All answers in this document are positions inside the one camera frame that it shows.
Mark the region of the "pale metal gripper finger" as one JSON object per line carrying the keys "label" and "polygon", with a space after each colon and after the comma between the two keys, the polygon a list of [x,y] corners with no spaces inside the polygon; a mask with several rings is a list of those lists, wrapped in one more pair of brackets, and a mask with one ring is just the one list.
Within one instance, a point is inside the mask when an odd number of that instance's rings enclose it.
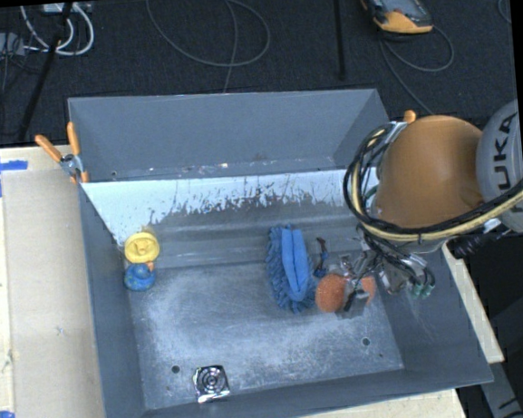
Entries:
{"label": "pale metal gripper finger", "polygon": [[344,290],[343,300],[340,308],[336,310],[336,316],[340,319],[356,318],[363,315],[372,300],[372,294],[361,286],[348,286]]}
{"label": "pale metal gripper finger", "polygon": [[339,267],[343,278],[352,287],[360,287],[363,279],[364,256],[359,255],[352,258],[350,254],[339,256]]}

